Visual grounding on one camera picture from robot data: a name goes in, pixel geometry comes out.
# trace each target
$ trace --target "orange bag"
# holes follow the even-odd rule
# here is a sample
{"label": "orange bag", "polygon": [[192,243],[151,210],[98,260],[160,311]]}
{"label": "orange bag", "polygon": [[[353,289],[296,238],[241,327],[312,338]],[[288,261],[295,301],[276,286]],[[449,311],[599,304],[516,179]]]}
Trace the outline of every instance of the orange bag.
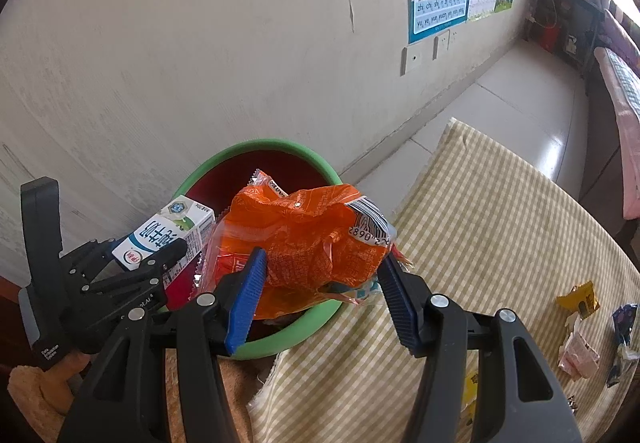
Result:
{"label": "orange bag", "polygon": [[211,234],[197,292],[212,291],[260,246],[267,252],[267,281],[255,318],[302,311],[335,298],[332,283],[357,288],[367,282],[395,235],[378,208],[351,185],[287,195],[257,170]]}

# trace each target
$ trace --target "blue gripper pad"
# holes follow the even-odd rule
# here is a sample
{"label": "blue gripper pad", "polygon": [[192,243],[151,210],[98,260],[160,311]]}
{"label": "blue gripper pad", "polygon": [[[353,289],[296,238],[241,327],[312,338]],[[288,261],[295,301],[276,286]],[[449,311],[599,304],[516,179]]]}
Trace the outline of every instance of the blue gripper pad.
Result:
{"label": "blue gripper pad", "polygon": [[398,260],[392,253],[387,255],[378,267],[378,283],[385,296],[386,305],[391,313],[391,320],[394,322],[400,343],[407,347],[411,354],[414,354],[420,346],[418,311],[405,288],[403,275],[418,277],[408,273],[403,274]]}
{"label": "blue gripper pad", "polygon": [[254,248],[240,273],[243,274],[243,279],[238,295],[229,309],[229,325],[225,337],[229,355],[244,344],[254,320],[255,309],[267,279],[267,252],[262,248]]}

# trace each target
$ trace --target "window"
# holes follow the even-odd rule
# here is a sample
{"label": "window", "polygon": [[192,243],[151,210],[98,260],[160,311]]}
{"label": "window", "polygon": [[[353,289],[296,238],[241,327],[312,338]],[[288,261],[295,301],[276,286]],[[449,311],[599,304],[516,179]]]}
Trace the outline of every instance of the window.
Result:
{"label": "window", "polygon": [[612,0],[616,3],[626,16],[628,16],[633,22],[640,26],[640,11],[636,7],[633,0]]}

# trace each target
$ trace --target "electrical outlet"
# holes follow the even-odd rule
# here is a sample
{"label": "electrical outlet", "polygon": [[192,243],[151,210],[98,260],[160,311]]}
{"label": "electrical outlet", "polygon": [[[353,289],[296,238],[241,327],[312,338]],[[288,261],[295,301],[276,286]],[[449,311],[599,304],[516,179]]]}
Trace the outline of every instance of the electrical outlet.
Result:
{"label": "electrical outlet", "polygon": [[458,33],[455,28],[450,30],[449,33],[449,45],[447,46],[447,51],[449,51],[450,47],[458,41]]}
{"label": "electrical outlet", "polygon": [[422,63],[422,52],[419,46],[420,42],[416,42],[402,50],[402,74],[407,74]]}
{"label": "electrical outlet", "polygon": [[441,57],[442,54],[449,49],[449,30],[436,35],[433,39],[433,59]]}

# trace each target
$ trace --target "tiled floor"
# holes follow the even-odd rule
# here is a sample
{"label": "tiled floor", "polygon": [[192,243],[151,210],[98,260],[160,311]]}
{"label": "tiled floor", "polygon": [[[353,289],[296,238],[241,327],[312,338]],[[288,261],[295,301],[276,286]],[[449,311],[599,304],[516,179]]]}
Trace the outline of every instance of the tiled floor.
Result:
{"label": "tiled floor", "polygon": [[521,41],[356,186],[392,216],[454,117],[500,142],[577,198],[587,111],[577,71],[538,45]]}

